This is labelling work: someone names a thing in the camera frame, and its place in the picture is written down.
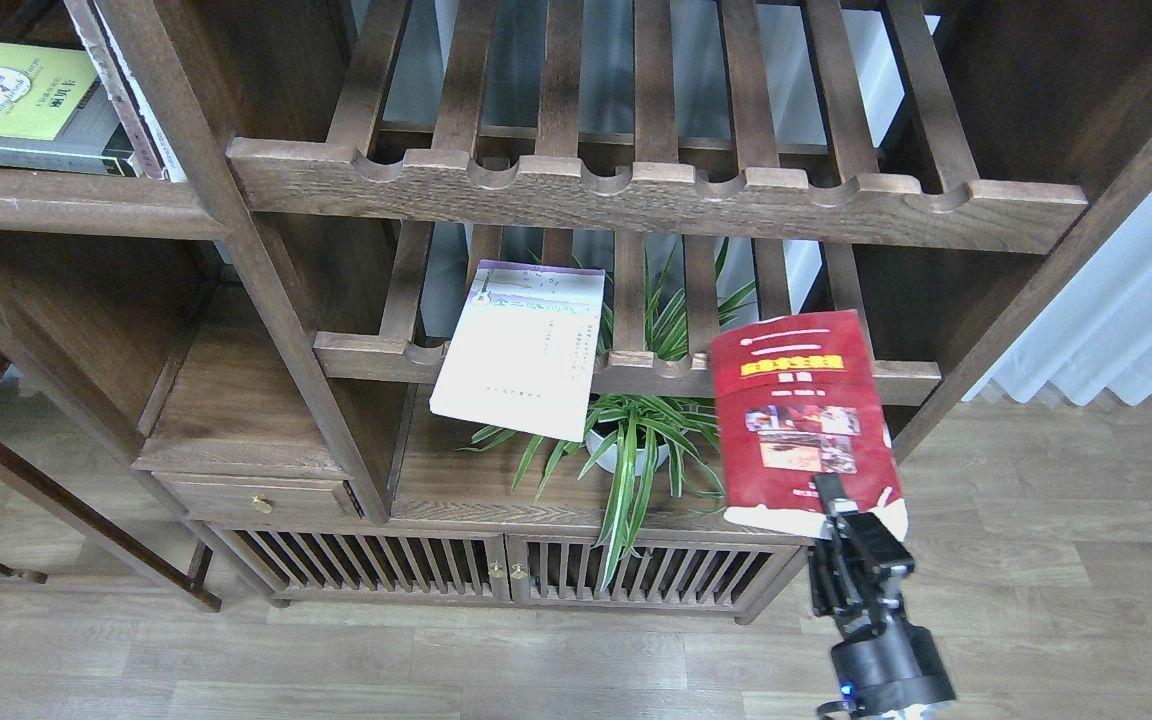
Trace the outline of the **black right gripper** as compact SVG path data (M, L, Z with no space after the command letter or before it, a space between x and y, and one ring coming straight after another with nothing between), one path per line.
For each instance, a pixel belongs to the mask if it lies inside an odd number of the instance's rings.
M831 650L840 700L818 719L932 719L957 694L932 634L905 619L901 582L915 562L874 511L859 511L838 473L814 473L827 536L806 550L814 616L844 639Z

